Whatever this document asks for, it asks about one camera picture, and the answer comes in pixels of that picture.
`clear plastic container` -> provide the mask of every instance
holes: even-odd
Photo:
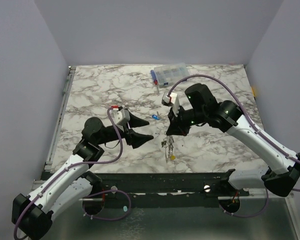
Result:
[[[190,75],[184,63],[156,66],[153,71],[160,87],[169,86]]]

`marble table top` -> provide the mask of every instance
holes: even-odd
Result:
[[[52,172],[55,172],[72,154],[81,140],[85,121],[98,117],[105,126],[111,123],[107,109],[112,105],[127,107],[135,116],[147,120],[150,125],[135,128],[141,134],[153,135],[154,139],[137,149],[123,141],[122,157],[112,164],[94,165],[94,173],[209,173],[229,169],[249,170],[266,164],[237,139],[209,127],[207,124],[191,128],[188,136],[173,136],[174,160],[166,161],[162,141],[169,126],[169,107],[161,104],[164,92],[170,87],[159,88],[160,95],[151,79],[150,70],[156,65],[90,65],[78,66],[75,71],[69,99],[57,140]],[[206,74],[223,81],[239,98],[251,118],[262,126],[258,109],[243,65],[189,65],[190,74]],[[218,83],[205,78],[192,78],[179,84],[180,103],[191,108],[184,91],[194,83],[206,84],[218,102],[232,100],[231,95]],[[160,120],[152,118],[153,114]],[[114,147],[110,142],[107,147]],[[99,161],[115,158],[120,145],[113,149],[101,146],[105,153]]]

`purple cable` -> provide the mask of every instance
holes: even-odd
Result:
[[[168,97],[170,96],[170,94],[172,93],[172,91],[175,89],[175,87],[182,83],[183,81],[187,80],[187,79],[191,79],[191,78],[195,78],[195,77],[202,77],[202,78],[208,78],[211,80],[216,81],[217,83],[221,84],[230,94],[231,96],[234,98],[234,100],[236,101],[236,103],[239,105],[240,109],[243,112],[243,115],[245,116],[246,120],[249,122],[249,124],[251,125],[251,127],[255,130],[258,131],[258,128],[254,125],[254,123],[252,122],[248,112],[246,111],[246,109],[244,108],[244,106],[241,104],[241,102],[239,101],[239,99],[237,98],[237,96],[230,90],[230,88],[228,88],[222,81],[220,81],[219,79],[213,77],[213,76],[209,76],[209,75],[204,75],[204,74],[194,74],[194,75],[190,75],[190,76],[186,76],[183,79],[179,80],[178,82],[175,83],[175,85],[172,86],[172,88],[170,89],[170,91],[168,92]],[[284,150],[282,150],[279,146],[277,146],[273,141],[271,141],[267,136],[265,136],[262,132],[258,133],[268,144],[270,144],[273,148],[275,148],[277,151],[279,151],[280,153],[282,153],[287,159],[291,159],[292,161],[294,161],[297,164],[300,164],[300,160],[290,156],[287,152],[285,152]],[[300,192],[300,189],[297,188],[293,188],[293,191],[296,192]]]
[[[264,206],[262,207],[262,209],[260,211],[254,213],[254,214],[251,214],[251,215],[239,215],[239,214],[228,212],[220,204],[219,204],[219,207],[223,210],[223,212],[225,214],[230,215],[232,217],[242,218],[242,219],[253,218],[253,217],[256,217],[256,216],[259,216],[259,215],[263,214],[266,211],[266,209],[269,205],[269,192],[268,192],[267,189],[265,190],[265,193],[266,193],[266,199],[265,199]]]
[[[94,196],[98,196],[98,195],[106,194],[106,193],[113,193],[113,192],[117,192],[117,193],[121,193],[121,194],[125,195],[126,198],[129,201],[128,210],[126,211],[126,213],[123,216],[116,217],[116,218],[105,218],[105,217],[99,217],[99,216],[89,215],[89,214],[86,213],[85,205],[83,205],[82,210],[83,210],[85,216],[88,216],[88,217],[93,218],[93,219],[104,220],[104,221],[118,221],[118,220],[124,219],[126,216],[128,216],[130,214],[130,212],[131,212],[131,199],[130,199],[129,195],[126,192],[124,192],[124,191],[121,191],[121,190],[106,190],[106,191],[101,191],[101,192],[98,192],[98,193],[91,194],[91,195],[86,196],[84,198],[85,199],[86,198],[92,198]]]
[[[78,163],[74,163],[74,164],[71,164],[69,165],[68,169],[71,169],[75,166],[78,166],[78,165],[83,165],[83,164],[111,164],[111,163],[114,163],[115,161],[117,161],[122,153],[123,153],[123,150],[124,150],[124,144],[123,144],[123,141],[122,141],[122,138],[121,138],[121,135],[120,135],[120,132],[114,122],[114,120],[112,119],[111,115],[110,115],[110,111],[112,110],[113,108],[110,107],[108,108],[108,110],[106,111],[107,115],[108,115],[108,118],[115,130],[115,133],[117,134],[118,136],[118,139],[119,139],[119,142],[120,142],[120,152],[119,152],[119,155],[113,159],[113,160],[110,160],[110,161],[83,161],[83,162],[78,162]],[[63,169],[61,172],[59,172],[59,174],[57,174],[43,189],[42,191],[40,192],[41,194],[44,194],[46,192],[46,190],[58,179],[60,178],[64,173],[66,173],[67,171],[65,169]],[[26,212],[29,210],[29,208],[32,206],[32,204],[34,204],[38,199],[40,198],[40,195],[37,195],[25,208],[24,210],[22,211],[22,213],[20,214],[19,218],[17,219],[15,225],[14,225],[14,230],[13,230],[13,237],[14,237],[14,240],[24,240],[27,236],[24,236],[23,238],[18,238],[17,236],[17,231],[18,231],[18,228],[19,228],[19,225],[21,223],[21,220],[22,218],[24,217],[24,215],[26,214]]]

